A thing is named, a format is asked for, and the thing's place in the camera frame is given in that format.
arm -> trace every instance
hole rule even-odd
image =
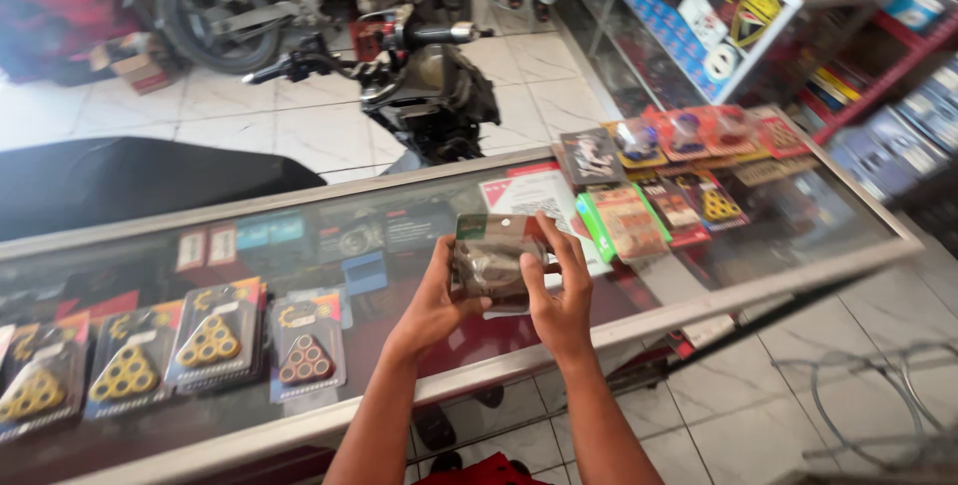
[[[535,332],[556,358],[568,394],[572,444],[582,483],[603,485],[662,485],[662,478],[605,384],[589,335],[592,278],[579,240],[557,230],[538,212],[562,271],[562,291],[551,296],[542,265],[532,255],[521,258],[522,277],[529,288],[529,308]]]
[[[386,338],[359,410],[326,473],[326,485],[402,483],[416,361],[463,319],[491,305],[489,298],[457,302],[450,294],[454,243],[453,236],[437,240],[423,283]]]

glass countertop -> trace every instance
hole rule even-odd
[[[491,164],[497,159],[489,159]],[[353,326],[343,331],[347,382],[284,404],[269,401],[268,375],[219,393],[175,397],[163,405],[116,418],[62,424],[0,445],[0,481],[49,482],[89,474],[149,455],[246,430],[361,395],[383,341],[409,303],[431,257],[434,240],[390,251],[383,218],[405,211],[454,232],[457,214],[484,213],[478,185],[508,169],[545,160],[493,167],[259,212],[226,221],[143,234],[0,263],[0,324],[50,320],[69,302],[71,311],[116,296],[137,307],[181,299],[188,291],[259,276],[271,297],[344,283],[342,256],[323,246],[346,234],[353,256],[382,251],[388,287],[351,298]],[[715,171],[752,222],[712,234],[677,256],[711,290],[802,267],[883,243],[896,235],[825,166],[755,188]],[[239,259],[216,270],[176,271],[180,238],[198,228],[243,229],[251,222],[294,222],[302,232],[244,247]],[[634,271],[620,265],[595,278],[591,323],[601,326],[661,307]],[[428,377],[538,344],[528,316],[466,321],[439,344],[420,368]],[[272,352],[265,353],[272,359]]]

display case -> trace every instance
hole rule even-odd
[[[556,10],[623,114],[635,116],[645,101],[785,104],[879,2],[558,0]]]
[[[618,51],[612,39],[605,42],[597,49]],[[624,89],[635,88],[629,82],[639,79],[628,74],[617,80]],[[618,264],[596,276],[590,322],[597,350],[653,340],[769,299],[848,282],[921,249],[915,236],[820,148],[811,150],[813,168],[774,181],[747,186],[734,173],[717,172],[749,224],[715,232],[710,242],[638,271]],[[95,316],[107,310],[105,304],[112,304],[111,310],[142,309],[250,277],[265,284],[270,300],[353,284],[352,318],[348,327],[343,322],[338,364],[346,370],[345,384],[271,403],[270,382],[260,375],[212,392],[174,393],[163,404],[111,418],[30,431],[0,444],[0,480],[202,479],[342,430],[356,412],[386,336],[425,273],[435,236],[453,232],[457,214],[485,212],[480,184],[551,162],[548,148],[534,148],[0,244],[0,324],[79,311]],[[426,225],[429,232],[399,240],[407,223]],[[217,254],[211,250],[205,256],[205,246],[193,247],[197,242],[191,238],[202,233],[228,238],[210,238]],[[698,281],[704,293],[682,294],[679,272]],[[750,317],[749,326],[760,326],[763,318]],[[267,366],[277,359],[269,337],[260,350]],[[421,363],[415,404],[448,400],[552,365],[529,316],[472,318]]]

white tile floor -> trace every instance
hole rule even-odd
[[[563,131],[594,127],[605,118],[553,26],[528,34],[524,17],[490,8],[485,0],[473,0],[473,6],[477,22],[505,34],[464,46],[464,53],[493,80],[502,110],[503,126],[486,129],[486,154],[544,146]],[[342,35],[338,40],[347,41]],[[357,99],[356,87],[335,75],[249,87],[235,77],[199,69],[145,97],[137,97],[118,79],[76,88],[0,85],[0,149],[104,135],[155,137],[281,154],[330,182],[343,182],[374,176],[402,151],[359,113]],[[916,233],[928,246],[918,257],[680,372],[654,390],[619,396],[630,426],[666,482],[758,485],[797,467],[872,470],[856,455],[803,460],[802,451],[835,446],[837,441],[811,400],[808,371],[776,368],[771,360],[819,358],[835,350],[867,354],[923,339],[958,337],[958,260],[924,233]],[[910,430],[904,405],[874,374],[831,371],[824,382],[823,405],[838,416],[848,436]],[[942,419],[958,417],[958,363],[918,372],[915,384]],[[509,403],[497,411],[470,399],[445,407],[458,429],[478,435],[488,426],[520,424],[564,405],[564,386],[555,372],[516,381],[506,389]],[[409,451],[410,456],[427,455],[415,434]],[[496,451],[524,461],[541,481],[581,483],[565,415],[475,443],[460,453],[469,464]],[[406,482],[425,477],[430,462],[410,465]]]

hand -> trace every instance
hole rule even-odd
[[[535,332],[556,358],[559,368],[581,359],[594,359],[595,349],[589,335],[589,308],[592,306],[592,277],[585,264],[579,239],[560,232],[556,222],[539,210],[535,213],[558,258],[562,272],[562,291],[556,296],[545,288],[545,272],[538,259],[529,253],[519,258],[522,279],[529,289],[529,310]]]
[[[386,338],[383,355],[422,357],[432,345],[449,337],[464,319],[480,314],[492,305],[492,299],[487,296],[459,300],[450,293],[449,265],[455,243],[454,235],[439,237],[436,241],[423,283],[420,283],[400,322]]]

